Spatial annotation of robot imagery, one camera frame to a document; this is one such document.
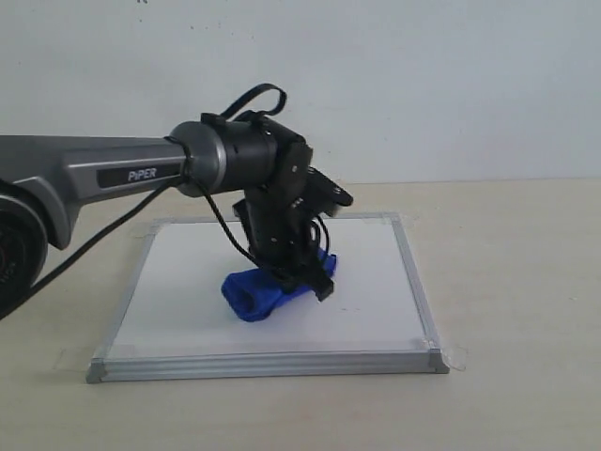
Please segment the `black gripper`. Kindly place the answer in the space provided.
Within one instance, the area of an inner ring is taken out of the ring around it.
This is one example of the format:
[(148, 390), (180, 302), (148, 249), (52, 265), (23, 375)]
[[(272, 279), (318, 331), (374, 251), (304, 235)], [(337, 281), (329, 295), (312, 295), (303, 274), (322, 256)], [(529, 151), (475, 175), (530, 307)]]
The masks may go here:
[(334, 282), (324, 268), (316, 215), (304, 195), (246, 189), (234, 212), (259, 268), (278, 282), (304, 282), (319, 302), (332, 295)]

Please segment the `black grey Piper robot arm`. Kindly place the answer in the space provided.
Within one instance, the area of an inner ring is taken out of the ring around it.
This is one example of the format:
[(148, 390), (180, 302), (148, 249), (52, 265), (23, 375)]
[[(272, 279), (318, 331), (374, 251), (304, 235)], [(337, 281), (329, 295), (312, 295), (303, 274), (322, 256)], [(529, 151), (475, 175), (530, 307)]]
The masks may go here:
[(303, 136), (258, 112), (233, 120), (204, 114), (163, 138), (5, 135), (1, 139), (1, 313), (50, 282), (48, 249), (69, 246), (85, 205), (132, 194), (153, 200), (175, 188), (212, 199), (241, 191), (234, 212), (242, 253), (285, 291), (334, 288), (322, 216), (345, 196), (311, 165)]

